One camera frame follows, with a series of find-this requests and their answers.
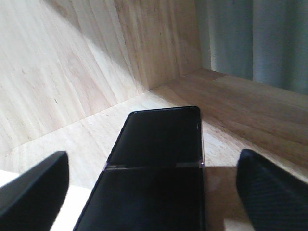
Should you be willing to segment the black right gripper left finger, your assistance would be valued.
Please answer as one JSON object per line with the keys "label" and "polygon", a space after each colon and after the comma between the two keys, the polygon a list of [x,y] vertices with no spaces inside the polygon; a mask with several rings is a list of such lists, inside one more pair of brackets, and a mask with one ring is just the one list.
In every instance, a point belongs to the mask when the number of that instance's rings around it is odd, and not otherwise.
{"label": "black right gripper left finger", "polygon": [[57,151],[0,189],[2,231],[48,231],[69,185],[68,155]]}

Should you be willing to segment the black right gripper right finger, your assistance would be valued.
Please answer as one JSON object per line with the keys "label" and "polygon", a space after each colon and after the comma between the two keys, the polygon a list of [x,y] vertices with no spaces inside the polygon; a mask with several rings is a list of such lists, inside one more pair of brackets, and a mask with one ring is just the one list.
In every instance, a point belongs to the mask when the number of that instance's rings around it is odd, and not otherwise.
{"label": "black right gripper right finger", "polygon": [[308,185],[257,152],[241,151],[236,188],[256,231],[308,229]]}

